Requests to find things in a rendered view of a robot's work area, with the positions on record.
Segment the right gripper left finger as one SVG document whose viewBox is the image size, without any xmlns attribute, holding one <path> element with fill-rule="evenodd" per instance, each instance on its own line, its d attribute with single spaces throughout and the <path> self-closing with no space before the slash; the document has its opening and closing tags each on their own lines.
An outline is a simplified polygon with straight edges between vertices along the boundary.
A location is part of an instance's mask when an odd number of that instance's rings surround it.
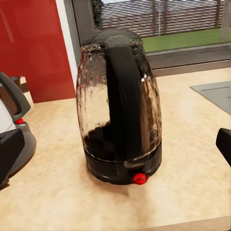
<svg viewBox="0 0 231 231">
<path fill-rule="evenodd" d="M 24 135 L 20 128 L 0 133 L 0 186 L 24 147 Z"/>
</svg>

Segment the electric kettle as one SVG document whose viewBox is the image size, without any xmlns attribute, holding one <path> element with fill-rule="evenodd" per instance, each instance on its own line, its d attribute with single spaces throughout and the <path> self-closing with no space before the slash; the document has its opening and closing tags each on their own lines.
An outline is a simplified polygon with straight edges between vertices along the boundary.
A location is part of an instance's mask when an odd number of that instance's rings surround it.
<svg viewBox="0 0 231 231">
<path fill-rule="evenodd" d="M 159 90 L 142 44 L 130 29 L 106 28 L 80 48 L 80 135 L 90 172 L 110 184 L 145 184 L 162 163 Z"/>
</svg>

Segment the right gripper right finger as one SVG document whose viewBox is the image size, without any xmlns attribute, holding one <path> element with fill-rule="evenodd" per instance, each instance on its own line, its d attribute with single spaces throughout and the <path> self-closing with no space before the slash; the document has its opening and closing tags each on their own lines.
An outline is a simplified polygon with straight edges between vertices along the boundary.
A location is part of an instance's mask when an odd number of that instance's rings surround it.
<svg viewBox="0 0 231 231">
<path fill-rule="evenodd" d="M 219 128 L 216 147 L 231 167 L 231 130 Z"/>
</svg>

